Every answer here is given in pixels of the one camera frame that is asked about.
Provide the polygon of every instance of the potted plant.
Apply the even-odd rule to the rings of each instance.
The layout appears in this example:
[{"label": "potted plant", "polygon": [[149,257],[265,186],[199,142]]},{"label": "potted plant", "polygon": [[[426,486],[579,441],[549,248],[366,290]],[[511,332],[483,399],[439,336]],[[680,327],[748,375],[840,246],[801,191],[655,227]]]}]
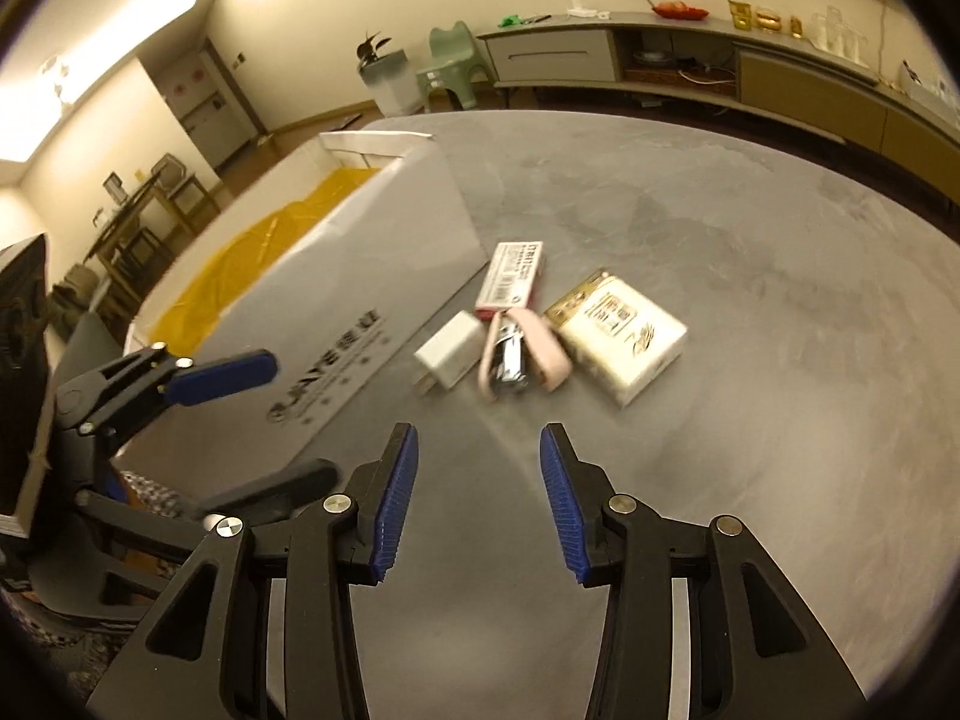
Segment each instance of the potted plant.
[{"label": "potted plant", "polygon": [[357,46],[357,71],[363,83],[370,89],[376,107],[384,116],[407,116],[424,107],[424,98],[416,75],[410,68],[404,50],[378,55],[391,38],[376,40],[379,32],[368,35]]}]

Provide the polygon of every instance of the gold cigarette pack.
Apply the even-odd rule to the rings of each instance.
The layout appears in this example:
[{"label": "gold cigarette pack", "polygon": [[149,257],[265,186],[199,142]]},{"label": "gold cigarette pack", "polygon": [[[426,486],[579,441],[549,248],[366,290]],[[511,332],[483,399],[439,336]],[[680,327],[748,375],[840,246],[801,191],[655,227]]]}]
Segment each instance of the gold cigarette pack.
[{"label": "gold cigarette pack", "polygon": [[686,326],[609,271],[597,271],[546,311],[574,360],[627,405],[677,359]]}]

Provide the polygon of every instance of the green object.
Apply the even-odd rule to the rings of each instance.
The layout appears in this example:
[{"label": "green object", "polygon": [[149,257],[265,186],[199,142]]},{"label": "green object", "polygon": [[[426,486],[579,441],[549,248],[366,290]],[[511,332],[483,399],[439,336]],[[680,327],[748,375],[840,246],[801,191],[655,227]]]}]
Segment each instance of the green object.
[{"label": "green object", "polygon": [[430,92],[448,89],[457,95],[464,111],[477,107],[470,79],[481,71],[488,80],[493,72],[487,66],[473,35],[464,22],[457,22],[451,29],[430,30],[430,55],[434,63],[416,74],[416,83],[424,94],[426,110],[430,110]]}]

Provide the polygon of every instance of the picture frame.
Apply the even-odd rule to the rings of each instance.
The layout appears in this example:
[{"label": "picture frame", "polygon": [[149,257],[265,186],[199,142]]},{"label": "picture frame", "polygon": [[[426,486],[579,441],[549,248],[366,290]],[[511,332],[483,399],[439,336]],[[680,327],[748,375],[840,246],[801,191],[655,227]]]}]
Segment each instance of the picture frame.
[{"label": "picture frame", "polygon": [[107,194],[110,195],[113,202],[117,205],[123,205],[130,197],[123,188],[123,182],[120,180],[120,176],[115,172],[107,176],[107,180],[104,181],[104,189],[107,190]]}]

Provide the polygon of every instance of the round table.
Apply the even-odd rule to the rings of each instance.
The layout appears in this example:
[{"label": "round table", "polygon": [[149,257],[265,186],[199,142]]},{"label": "round table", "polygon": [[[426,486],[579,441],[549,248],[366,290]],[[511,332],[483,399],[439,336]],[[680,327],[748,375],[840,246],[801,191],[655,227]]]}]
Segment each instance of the round table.
[{"label": "round table", "polygon": [[536,308],[607,266],[689,327],[623,410],[582,370],[493,405],[472,376],[419,397],[412,352],[472,308],[479,274],[305,450],[349,475],[396,421],[421,435],[397,565],[352,591],[371,716],[584,716],[607,591],[563,565],[536,454],[549,421],[664,517],[743,519],[875,686],[957,554],[960,248],[830,170],[674,124],[490,111],[371,128],[436,137],[488,250],[545,242]]}]

